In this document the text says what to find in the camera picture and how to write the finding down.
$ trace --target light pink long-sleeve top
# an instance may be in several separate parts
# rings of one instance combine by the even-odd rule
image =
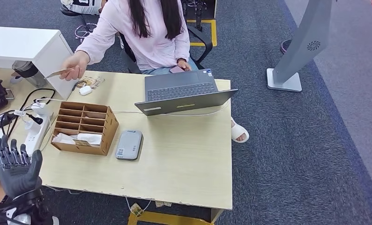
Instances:
[[[173,40],[165,38],[165,27],[160,0],[141,0],[149,22],[151,36],[139,38],[132,30],[128,0],[109,0],[100,15],[94,32],[84,39],[76,51],[84,51],[90,57],[89,64],[100,62],[105,51],[114,44],[115,34],[122,33],[132,51],[140,70],[176,66],[178,58],[189,59],[190,40],[178,1],[182,21],[181,34]]]

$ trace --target gray power bank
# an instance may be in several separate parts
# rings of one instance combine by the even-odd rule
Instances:
[[[116,148],[116,158],[136,160],[142,147],[143,135],[138,130],[125,130],[121,133]]]

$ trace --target black robotic glove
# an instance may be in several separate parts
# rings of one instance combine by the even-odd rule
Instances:
[[[30,158],[26,152],[26,145],[21,145],[21,152],[16,147],[16,139],[8,146],[8,137],[0,138],[0,183],[5,194],[14,199],[29,191],[41,187],[40,174],[43,156],[40,150],[33,152]]]

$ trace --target long black hair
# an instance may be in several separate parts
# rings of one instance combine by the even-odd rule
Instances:
[[[167,28],[165,38],[172,40],[181,33],[182,21],[179,14],[178,0],[160,0],[164,23]],[[141,0],[128,0],[131,10],[132,28],[135,35],[144,38],[150,36],[149,22],[146,19],[145,9]]]

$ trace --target cardboard piece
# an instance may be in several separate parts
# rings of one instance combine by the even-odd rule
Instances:
[[[106,156],[118,127],[119,122],[109,106],[62,102],[51,137],[51,144],[62,151]],[[88,146],[80,140],[76,141],[76,144],[52,142],[58,133],[66,135],[101,134],[102,140],[100,146]]]

